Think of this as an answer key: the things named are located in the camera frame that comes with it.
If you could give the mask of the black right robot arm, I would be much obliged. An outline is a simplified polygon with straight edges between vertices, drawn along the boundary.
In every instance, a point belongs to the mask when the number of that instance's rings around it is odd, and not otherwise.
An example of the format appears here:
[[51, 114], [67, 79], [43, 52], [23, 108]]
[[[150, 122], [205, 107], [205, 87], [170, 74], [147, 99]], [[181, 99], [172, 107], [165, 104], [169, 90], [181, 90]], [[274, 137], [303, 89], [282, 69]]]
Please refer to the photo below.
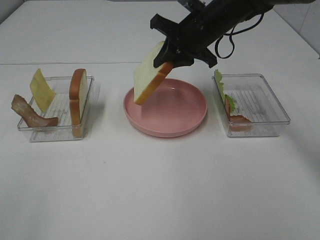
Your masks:
[[275, 5], [308, 4], [307, 0], [213, 0], [205, 4], [200, 0], [181, 0], [189, 15], [180, 23], [156, 14], [150, 27], [166, 36], [164, 44], [153, 60], [159, 67], [171, 62], [173, 67], [191, 66], [195, 59], [208, 64], [217, 64], [218, 54], [208, 46], [221, 38], [237, 24], [263, 15]]

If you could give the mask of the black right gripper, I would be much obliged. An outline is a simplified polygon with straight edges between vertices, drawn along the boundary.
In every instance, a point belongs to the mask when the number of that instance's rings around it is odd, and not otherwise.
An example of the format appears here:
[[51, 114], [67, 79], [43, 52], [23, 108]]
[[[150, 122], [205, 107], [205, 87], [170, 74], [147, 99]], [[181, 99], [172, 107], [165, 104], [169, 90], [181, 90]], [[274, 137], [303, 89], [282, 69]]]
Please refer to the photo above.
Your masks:
[[217, 57], [208, 49], [209, 43], [203, 38], [204, 26], [196, 23], [189, 14], [180, 23], [156, 14], [150, 20], [150, 28], [166, 36], [163, 46], [153, 60], [158, 68], [165, 62], [173, 63], [173, 68], [188, 67], [195, 59], [205, 62], [210, 68], [217, 64]]

